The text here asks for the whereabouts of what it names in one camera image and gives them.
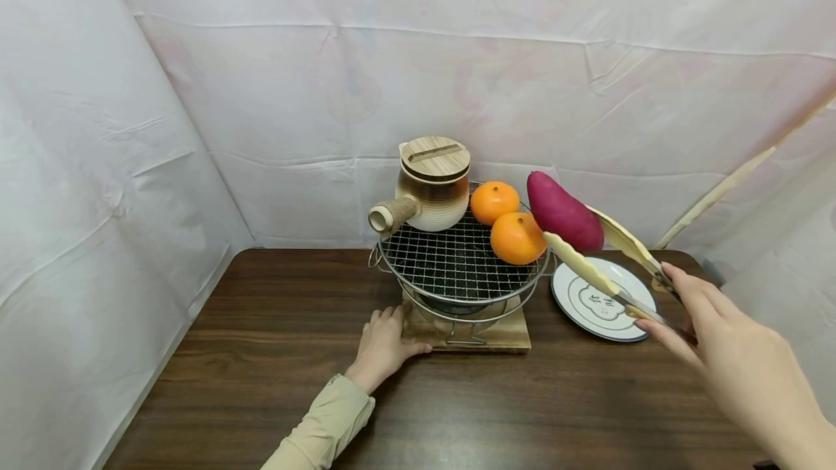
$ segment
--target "hand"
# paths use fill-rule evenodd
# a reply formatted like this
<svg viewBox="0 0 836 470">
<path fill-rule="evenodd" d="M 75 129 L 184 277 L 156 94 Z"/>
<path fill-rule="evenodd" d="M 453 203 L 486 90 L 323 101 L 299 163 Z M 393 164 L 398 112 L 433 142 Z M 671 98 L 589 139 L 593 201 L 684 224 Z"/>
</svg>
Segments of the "hand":
<svg viewBox="0 0 836 470">
<path fill-rule="evenodd" d="M 382 312 L 376 310 L 363 327 L 357 359 L 345 371 L 345 377 L 367 394 L 373 393 L 413 355 L 433 351 L 427 343 L 408 343 L 401 338 L 403 320 L 411 309 L 411 302 L 405 301 L 398 307 L 386 307 Z"/>
<path fill-rule="evenodd" d="M 654 321 L 636 325 L 691 367 L 729 419 L 782 469 L 832 468 L 836 429 L 819 410 L 786 339 L 737 309 L 713 284 L 663 263 L 692 317 L 691 348 Z"/>
</svg>

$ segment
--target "wooden lid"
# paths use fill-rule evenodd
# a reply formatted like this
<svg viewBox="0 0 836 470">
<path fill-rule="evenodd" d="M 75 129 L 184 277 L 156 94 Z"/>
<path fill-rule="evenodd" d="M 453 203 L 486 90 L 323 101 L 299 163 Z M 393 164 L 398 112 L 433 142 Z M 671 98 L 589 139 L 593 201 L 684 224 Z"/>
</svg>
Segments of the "wooden lid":
<svg viewBox="0 0 836 470">
<path fill-rule="evenodd" d="M 470 152 L 445 136 L 420 136 L 401 145 L 401 165 L 427 182 L 451 182 L 467 174 Z"/>
</svg>

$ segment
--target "plate rim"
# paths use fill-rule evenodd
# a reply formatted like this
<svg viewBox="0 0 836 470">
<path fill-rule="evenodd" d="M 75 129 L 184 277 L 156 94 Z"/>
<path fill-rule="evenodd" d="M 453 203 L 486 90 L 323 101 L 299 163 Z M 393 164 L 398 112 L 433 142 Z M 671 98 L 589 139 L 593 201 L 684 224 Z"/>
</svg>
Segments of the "plate rim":
<svg viewBox="0 0 836 470">
<path fill-rule="evenodd" d="M 616 265 L 617 267 L 621 267 L 624 271 L 627 271 L 627 268 L 623 267 L 622 265 L 618 265 L 618 263 L 616 263 L 615 261 L 607 260 L 605 257 L 600 257 L 598 255 L 589 255 L 587 257 L 594 257 L 594 259 L 596 259 L 596 260 L 601 260 L 601 261 L 605 261 L 607 263 L 612 263 L 612 265 Z M 579 320 L 577 320 L 577 318 L 572 316 L 569 312 L 566 311 L 565 307 L 563 307 L 562 302 L 560 301 L 559 298 L 557 298 L 557 290 L 554 288 L 554 285 L 556 284 L 555 276 L 557 274 L 557 270 L 559 270 L 561 265 L 566 265 L 566 262 L 560 261 L 557 264 L 557 266 L 554 268 L 554 272 L 552 272 L 552 276 L 551 276 L 552 279 L 551 279 L 551 283 L 549 284 L 549 287 L 552 290 L 552 299 L 554 299 L 555 303 L 557 304 L 557 307 L 560 307 L 560 310 L 563 312 L 563 315 L 568 317 L 573 323 L 575 323 L 580 328 L 584 329 L 584 331 L 587 331 L 588 333 L 593 334 L 593 336 L 599 337 L 601 339 L 608 339 L 610 342 L 615 342 L 615 343 L 638 343 L 638 342 L 643 342 L 643 340 L 647 339 L 650 336 L 649 333 L 643 332 L 643 334 L 641 336 L 636 337 L 636 338 L 630 338 L 630 339 L 609 337 L 609 336 L 605 336 L 601 332 L 593 331 L 593 329 L 590 329 L 589 327 L 585 326 L 584 323 L 581 323 Z M 568 268 L 568 270 L 570 270 L 570 271 L 572 270 L 572 268 L 568 265 L 566 265 L 566 268 Z M 633 274 L 632 272 L 629 272 L 629 271 L 627 271 L 627 273 L 631 274 L 631 276 L 636 278 L 639 283 L 642 283 L 642 285 L 644 285 L 644 282 L 642 282 L 642 280 L 640 280 L 639 277 L 636 276 L 636 274 Z M 653 293 L 650 292 L 650 289 L 648 289 L 647 292 L 648 292 L 648 294 L 650 294 L 650 298 L 653 299 L 653 302 L 655 304 L 656 299 L 653 297 Z"/>
</svg>

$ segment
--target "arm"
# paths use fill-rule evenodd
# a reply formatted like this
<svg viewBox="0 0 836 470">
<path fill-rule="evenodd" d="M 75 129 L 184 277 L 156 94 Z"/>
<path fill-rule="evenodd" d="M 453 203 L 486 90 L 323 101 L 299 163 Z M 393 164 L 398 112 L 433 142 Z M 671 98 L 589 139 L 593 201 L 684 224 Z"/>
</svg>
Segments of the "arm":
<svg viewBox="0 0 836 470">
<path fill-rule="evenodd" d="M 836 468 L 836 428 L 821 413 L 787 340 L 743 314 L 713 284 L 664 267 L 699 345 L 692 349 L 660 323 L 636 325 L 691 367 L 720 410 L 782 470 Z"/>
<path fill-rule="evenodd" d="M 369 421 L 374 410 L 371 393 L 409 357 L 433 350 L 425 343 L 405 343 L 401 339 L 408 314 L 408 302 L 372 313 L 363 327 L 357 359 L 345 376 L 331 378 L 262 470 L 331 468 L 337 455 Z"/>
</svg>

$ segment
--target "tongs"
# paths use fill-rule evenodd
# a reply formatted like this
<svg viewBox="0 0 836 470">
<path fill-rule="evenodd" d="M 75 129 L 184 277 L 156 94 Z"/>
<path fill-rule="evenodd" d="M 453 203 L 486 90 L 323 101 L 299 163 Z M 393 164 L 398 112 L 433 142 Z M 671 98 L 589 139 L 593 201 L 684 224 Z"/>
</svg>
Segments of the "tongs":
<svg viewBox="0 0 836 470">
<path fill-rule="evenodd" d="M 593 207 L 589 207 L 589 210 L 592 211 L 601 222 L 601 227 L 604 229 L 604 236 L 606 240 L 609 241 L 613 247 L 623 252 L 625 256 L 629 257 L 629 259 L 635 260 L 646 271 L 650 272 L 653 279 L 657 280 L 665 291 L 671 293 L 681 303 L 682 300 L 680 295 L 676 292 L 673 282 L 671 282 L 671 279 L 668 278 L 665 272 L 662 271 L 662 266 L 650 254 L 650 251 L 647 250 L 647 248 L 639 242 L 636 237 L 627 232 L 627 229 L 616 223 L 614 219 L 606 216 L 606 214 L 601 213 L 600 211 L 594 210 Z M 600 290 L 604 294 L 610 296 L 613 300 L 618 301 L 618 303 L 625 306 L 629 316 L 657 321 L 662 325 L 673 329 L 673 331 L 675 331 L 689 344 L 697 344 L 697 337 L 691 332 L 685 331 L 683 328 L 673 325 L 664 317 L 656 313 L 653 309 L 650 309 L 647 305 L 634 299 L 633 296 L 628 294 L 625 290 L 622 290 L 616 283 L 612 282 L 610 278 L 598 271 L 598 268 L 595 268 L 592 263 L 586 260 L 586 257 L 576 251 L 571 245 L 563 241 L 560 236 L 549 232 L 544 232 L 543 236 L 546 241 L 548 241 L 549 245 L 552 246 L 552 250 L 554 250 L 554 253 L 560 258 L 560 260 L 566 263 L 572 271 L 586 280 L 586 282 L 592 285 L 595 289 Z"/>
</svg>

